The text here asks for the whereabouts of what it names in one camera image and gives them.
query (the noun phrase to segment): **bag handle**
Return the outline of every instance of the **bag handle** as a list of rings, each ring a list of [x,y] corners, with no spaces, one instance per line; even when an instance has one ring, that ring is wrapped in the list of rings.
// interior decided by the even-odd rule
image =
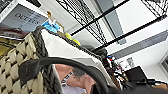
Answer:
[[[65,64],[79,68],[96,81],[102,91],[102,94],[108,94],[109,92],[106,79],[104,75],[100,72],[100,70],[92,66],[86,66],[75,60],[60,57],[47,57],[23,62],[19,67],[19,78],[21,79],[21,81],[27,82],[28,80],[36,77],[44,65],[50,64]]]

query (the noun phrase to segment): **blue item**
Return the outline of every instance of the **blue item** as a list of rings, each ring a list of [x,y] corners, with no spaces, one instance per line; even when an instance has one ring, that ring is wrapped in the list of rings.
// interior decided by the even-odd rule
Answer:
[[[57,23],[54,23],[54,24],[49,24],[49,22],[45,22],[44,24],[42,24],[42,26],[44,26],[46,29],[54,32],[54,33],[57,33],[58,29],[60,28],[59,25]]]
[[[60,28],[57,23],[54,23],[54,24],[53,24],[53,27],[54,27],[56,30],[58,30],[58,29]]]
[[[57,30],[53,27],[53,26],[50,26],[50,25],[45,25],[44,26],[46,29],[48,29],[49,31],[52,31],[54,33],[57,33]]]

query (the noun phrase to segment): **person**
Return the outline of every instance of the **person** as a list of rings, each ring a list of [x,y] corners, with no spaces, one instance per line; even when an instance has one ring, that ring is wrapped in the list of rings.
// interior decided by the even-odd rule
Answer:
[[[63,94],[90,94],[95,81],[85,72],[64,64],[55,64]]]

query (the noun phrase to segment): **cardboard box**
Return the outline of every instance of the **cardboard box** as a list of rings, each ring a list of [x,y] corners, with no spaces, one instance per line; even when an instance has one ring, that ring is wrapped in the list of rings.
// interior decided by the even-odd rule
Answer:
[[[168,90],[168,87],[167,87],[166,84],[156,85],[156,86],[153,86],[153,88],[161,88],[161,89],[166,89],[166,90]]]
[[[13,0],[0,14],[0,37],[23,39],[48,19],[34,10],[38,8],[25,0]]]

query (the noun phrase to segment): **white wall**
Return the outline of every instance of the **white wall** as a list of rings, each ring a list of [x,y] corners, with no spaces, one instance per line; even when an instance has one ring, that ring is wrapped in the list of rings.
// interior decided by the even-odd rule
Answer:
[[[155,16],[141,3],[140,0],[130,0],[127,4],[117,9],[117,14],[124,33],[127,33],[155,19]],[[126,44],[117,45],[116,43],[114,43],[108,46],[108,52],[114,53],[134,43],[163,32],[168,29],[167,24],[168,18],[164,19],[161,22],[157,22],[145,29],[142,29],[135,34],[126,37]],[[119,61],[132,57],[135,66],[141,66],[149,79],[154,78],[156,80],[168,82],[168,78],[158,66],[158,63],[167,52],[167,50],[168,40],[145,48],[131,55],[125,56]]]

